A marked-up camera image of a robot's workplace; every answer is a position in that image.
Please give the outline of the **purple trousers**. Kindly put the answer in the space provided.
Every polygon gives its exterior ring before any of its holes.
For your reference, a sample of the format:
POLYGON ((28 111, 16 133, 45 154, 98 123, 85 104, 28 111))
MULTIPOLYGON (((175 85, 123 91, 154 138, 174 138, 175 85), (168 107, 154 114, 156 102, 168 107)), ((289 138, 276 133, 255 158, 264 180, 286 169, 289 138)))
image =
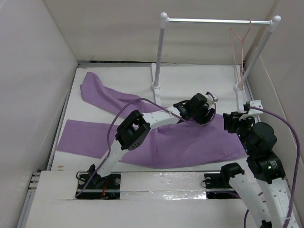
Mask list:
MULTIPOLYGON (((131 111, 155 112, 157 107, 102 84, 92 72, 80 86, 83 101, 104 111, 126 117, 131 111)), ((149 132, 137 149, 123 156, 122 162, 152 169, 192 167, 227 162, 245 157, 246 152, 235 134, 223 128, 224 119, 216 115, 207 126, 182 122, 149 132)), ((57 149, 88 157, 101 158, 114 141, 116 125, 67 120, 57 149)))

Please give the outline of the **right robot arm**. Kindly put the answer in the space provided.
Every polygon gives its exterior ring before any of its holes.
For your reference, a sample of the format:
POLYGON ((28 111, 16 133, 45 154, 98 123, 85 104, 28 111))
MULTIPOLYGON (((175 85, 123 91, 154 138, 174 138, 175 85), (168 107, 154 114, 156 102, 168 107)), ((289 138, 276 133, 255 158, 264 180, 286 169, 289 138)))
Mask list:
POLYGON ((273 152, 277 142, 274 129, 254 117, 232 112, 223 114, 224 130, 236 133, 247 153, 247 164, 264 198, 261 199, 248 182, 238 163, 221 168, 219 181, 232 187, 244 202, 258 228, 298 228, 293 213, 292 193, 287 192, 285 170, 273 152))

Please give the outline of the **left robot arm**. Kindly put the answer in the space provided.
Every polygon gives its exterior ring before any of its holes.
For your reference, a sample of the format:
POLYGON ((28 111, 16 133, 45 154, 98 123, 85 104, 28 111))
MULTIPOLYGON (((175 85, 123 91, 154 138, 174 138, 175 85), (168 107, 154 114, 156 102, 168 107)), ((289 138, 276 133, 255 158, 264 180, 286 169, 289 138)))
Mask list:
POLYGON ((160 106, 156 112, 132 111, 117 127, 114 141, 108 143, 108 151, 100 162, 90 166, 88 183, 95 188, 103 187, 113 167, 127 152, 140 147, 150 130, 179 122, 206 126, 215 117, 217 101, 218 98, 210 92, 205 95, 197 93, 190 100, 168 108, 160 106))

